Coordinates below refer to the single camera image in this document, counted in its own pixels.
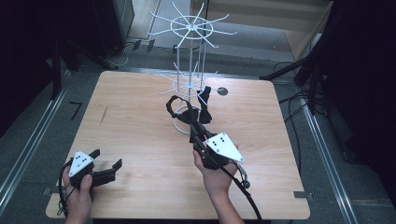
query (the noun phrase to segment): white triangular marker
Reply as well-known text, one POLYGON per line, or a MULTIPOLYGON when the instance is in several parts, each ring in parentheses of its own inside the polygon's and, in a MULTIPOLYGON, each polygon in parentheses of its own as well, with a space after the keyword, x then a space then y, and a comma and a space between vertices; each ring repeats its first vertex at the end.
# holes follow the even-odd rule
POLYGON ((219 133, 218 135, 206 140, 206 144, 212 148, 217 154, 231 160, 244 162, 244 158, 239 153, 238 148, 233 144, 227 133, 219 133))
POLYGON ((84 169, 88 164, 93 161, 93 158, 89 155, 86 155, 82 151, 77 151, 75 157, 73 159, 72 166, 70 167, 69 177, 74 176, 82 169, 84 169))

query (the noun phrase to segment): black curtain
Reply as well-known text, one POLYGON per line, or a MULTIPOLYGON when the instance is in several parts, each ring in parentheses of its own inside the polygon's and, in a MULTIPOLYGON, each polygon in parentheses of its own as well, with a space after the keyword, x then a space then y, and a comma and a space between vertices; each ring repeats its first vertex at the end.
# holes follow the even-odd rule
POLYGON ((60 1, 1 0, 0 3, 2 136, 52 79, 46 59, 52 53, 60 1))
POLYGON ((396 6, 334 1, 346 13, 316 62, 327 96, 353 136, 345 144, 381 179, 396 204, 396 6))

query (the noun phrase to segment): wrist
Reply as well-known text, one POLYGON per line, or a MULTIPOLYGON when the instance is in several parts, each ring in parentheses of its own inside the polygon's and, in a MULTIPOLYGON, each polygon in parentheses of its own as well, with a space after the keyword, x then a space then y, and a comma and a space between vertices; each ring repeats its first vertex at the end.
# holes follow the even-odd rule
POLYGON ((64 224, 85 224, 86 222, 81 220, 80 218, 67 217, 66 222, 64 224))
POLYGON ((210 192, 209 198, 212 203, 227 203, 230 201, 227 191, 210 192))

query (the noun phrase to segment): gray floor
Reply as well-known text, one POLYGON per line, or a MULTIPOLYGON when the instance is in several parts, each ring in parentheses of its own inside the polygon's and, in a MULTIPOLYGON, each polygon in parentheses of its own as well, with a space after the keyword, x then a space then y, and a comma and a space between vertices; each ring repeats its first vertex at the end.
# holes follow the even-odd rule
MULTIPOLYGON (((246 34, 252 34, 244 26, 246 34)), ((257 45, 244 41, 225 41, 221 39, 220 48, 207 55, 206 71, 219 71, 222 77, 252 78, 271 74, 274 69, 287 65, 279 62, 292 61, 282 31, 272 30, 267 33, 257 32, 250 36, 257 40, 257 45), (261 49, 254 51, 255 46, 262 44, 261 49)), ((146 52, 147 47, 141 46, 132 51, 126 50, 128 62, 120 67, 121 71, 141 71, 147 69, 174 70, 172 65, 176 56, 172 54, 174 41, 166 36, 156 36, 155 48, 146 52)), ((80 58, 82 66, 78 72, 70 73, 70 82, 64 93, 64 98, 59 104, 57 112, 53 115, 48 129, 33 150, 26 171, 21 176, 19 184, 9 198, 5 210, 0 216, 0 223, 63 223, 62 219, 46 217, 45 210, 49 196, 42 195, 45 187, 51 187, 56 182, 59 169, 62 167, 67 152, 73 143, 78 125, 90 101, 97 79, 103 69, 98 65, 80 58), (71 120, 76 112, 76 106, 70 102, 82 103, 82 108, 77 116, 71 120)), ((126 58, 121 52, 118 56, 109 59, 114 63, 123 63, 126 58)), ((293 72, 274 80, 278 99, 286 99, 297 92, 292 84, 293 72)), ((50 103, 51 85, 38 95, 35 101, 20 115, 8 132, 0 139, 0 180, 5 180, 12 167, 21 155, 35 126, 46 111, 50 103)), ((296 99, 290 104, 290 110, 295 111, 301 106, 301 101, 296 99)), ((280 105, 284 118, 288 116, 288 104, 280 105)), ((383 190, 376 173, 364 164, 351 164, 343 159, 340 143, 332 130, 330 121, 324 116, 316 115, 318 126, 325 139, 327 148, 334 162, 337 174, 342 180, 348 199, 351 201, 353 211, 359 223, 396 223, 396 212, 383 190)), ((329 179, 326 167, 322 162, 315 138, 308 125, 304 111, 293 116, 296 133, 290 121, 286 122, 290 141, 295 153, 296 162, 299 160, 296 134, 300 140, 301 148, 301 178, 305 191, 313 195, 309 206, 311 217, 307 220, 294 220, 293 223, 345 223, 340 209, 339 201, 334 194, 333 186, 329 179)), ((288 220, 274 220, 274 223, 289 223, 288 220)))

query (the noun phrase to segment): black cable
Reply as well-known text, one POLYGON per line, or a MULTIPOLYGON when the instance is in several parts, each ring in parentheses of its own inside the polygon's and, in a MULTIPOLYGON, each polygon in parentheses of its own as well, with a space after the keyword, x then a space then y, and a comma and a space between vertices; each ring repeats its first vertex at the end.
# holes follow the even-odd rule
POLYGON ((280 62, 280 63, 276 63, 276 64, 274 65, 274 68, 273 68, 274 72, 276 71, 276 67, 277 67, 278 65, 282 64, 282 63, 293 63, 293 62, 280 62))
POLYGON ((69 198, 69 196, 73 193, 73 191, 76 189, 76 187, 73 187, 72 191, 70 191, 69 194, 67 194, 66 198, 64 199, 65 201, 67 201, 67 199, 69 198))
POLYGON ((223 166, 220 166, 213 157, 210 155, 207 155, 210 160, 212 160, 220 169, 231 178, 231 180, 235 183, 235 185, 244 193, 244 195, 247 197, 247 200, 249 201, 250 205, 253 207, 254 212, 256 213, 257 219, 260 221, 260 223, 264 223, 264 220, 262 220, 262 215, 260 214, 259 209, 257 208, 257 205, 254 203, 251 194, 245 189, 245 187, 242 185, 242 183, 235 178, 230 172, 228 172, 227 169, 225 169, 223 166))
POLYGON ((289 116, 287 118, 284 119, 285 122, 287 122, 288 120, 291 119, 291 117, 293 117, 294 115, 298 114, 303 108, 304 106, 308 105, 307 103, 301 105, 298 109, 296 109, 292 114, 289 114, 289 116))
POLYGON ((63 179, 63 175, 64 175, 64 170, 66 169, 67 166, 71 165, 73 162, 73 159, 70 159, 70 161, 68 161, 64 167, 62 167, 61 172, 59 173, 59 179, 58 179, 58 191, 59 191, 59 197, 60 197, 60 201, 59 201, 59 212, 58 212, 58 216, 61 213, 64 213, 64 216, 67 217, 67 203, 66 200, 67 198, 64 197, 64 191, 62 189, 62 179, 63 179))
POLYGON ((241 179, 244 180, 244 176, 242 175, 241 169, 238 167, 238 164, 236 164, 236 161, 232 161, 232 162, 238 168, 239 174, 241 175, 241 179))
POLYGON ((283 103, 287 102, 288 100, 294 99, 294 98, 296 98, 296 97, 305 98, 305 99, 306 99, 308 95, 305 94, 305 93, 309 93, 309 91, 299 91, 299 92, 295 93, 295 94, 294 94, 293 96, 291 96, 291 97, 288 97, 288 98, 286 98, 286 99, 280 100, 279 103, 280 103, 280 104, 283 104, 283 103))

